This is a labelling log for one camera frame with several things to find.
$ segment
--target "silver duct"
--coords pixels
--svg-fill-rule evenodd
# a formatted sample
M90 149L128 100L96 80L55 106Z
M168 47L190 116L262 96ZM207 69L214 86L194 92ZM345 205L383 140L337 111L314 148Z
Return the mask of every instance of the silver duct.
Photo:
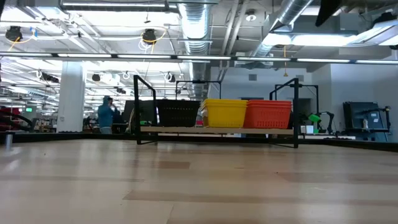
M192 40L207 39L210 25L210 4L178 4L181 14L181 25L184 38ZM207 55L209 53L208 42L185 42L185 49L189 55ZM191 62L189 72L191 80L209 80L210 73L208 63ZM201 86L193 85L193 94L196 99L203 98Z
M303 13L305 8L311 4L313 0L284 0L277 12L278 15L271 26L268 27L267 33L282 26L291 25ZM273 45L259 44L257 49L252 52L251 57L265 57L271 51Z

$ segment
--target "yellow basket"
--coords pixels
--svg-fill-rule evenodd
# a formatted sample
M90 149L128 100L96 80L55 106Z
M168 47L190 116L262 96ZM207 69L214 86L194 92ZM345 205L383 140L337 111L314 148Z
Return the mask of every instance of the yellow basket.
M205 100L200 108L203 125L210 128L242 128L247 100Z

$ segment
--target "wooden floor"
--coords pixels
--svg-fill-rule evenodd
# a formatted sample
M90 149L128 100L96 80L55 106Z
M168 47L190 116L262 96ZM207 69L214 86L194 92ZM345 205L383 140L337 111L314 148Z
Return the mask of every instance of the wooden floor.
M4 224L396 224L398 154L331 146L137 146L79 140L0 149Z

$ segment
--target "blue jacket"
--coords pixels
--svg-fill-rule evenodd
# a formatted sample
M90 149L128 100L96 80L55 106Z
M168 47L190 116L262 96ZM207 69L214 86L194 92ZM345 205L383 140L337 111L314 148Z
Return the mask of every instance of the blue jacket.
M116 108L113 111L108 106L108 98L109 96L104 96L103 104L98 107L98 122L100 128L112 126L113 115L117 112Z

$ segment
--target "yellow cable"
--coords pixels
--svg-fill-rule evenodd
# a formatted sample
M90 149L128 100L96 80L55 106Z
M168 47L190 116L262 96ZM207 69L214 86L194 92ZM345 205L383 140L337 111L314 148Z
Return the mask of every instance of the yellow cable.
M286 45L284 46L284 57L286 58ZM284 76L285 77L289 76L287 74L287 62L285 62L285 74L284 74Z
M156 39L156 40L146 40L146 39L144 39L144 38L143 38L144 32L141 33L141 39L142 39L143 41L149 42L149 43L153 43L153 42L156 42L156 41L158 41L158 40L161 40L161 39L163 39L164 35L165 35L166 32L167 32L166 28L163 28L163 29L164 29L164 32L163 32L162 36L160 36L160 37L159 37L158 39Z
M25 41L22 41L22 42L18 42L18 40L20 39L20 37L18 37L15 41L11 41L11 40L7 39L9 42L12 43L12 45L11 45L10 49L8 49L8 51L10 51L10 50L14 47L14 45L16 45L16 44L23 44L23 43L26 43L26 42L32 40L32 38L33 38L34 36L35 36L35 32L32 31L31 37L30 37L29 39L25 40Z
M16 43L18 43L18 40L20 39L20 37L17 37L17 39L12 43L12 45L11 45L11 47L7 50L7 51L10 51L13 47L14 47L14 45L16 44Z

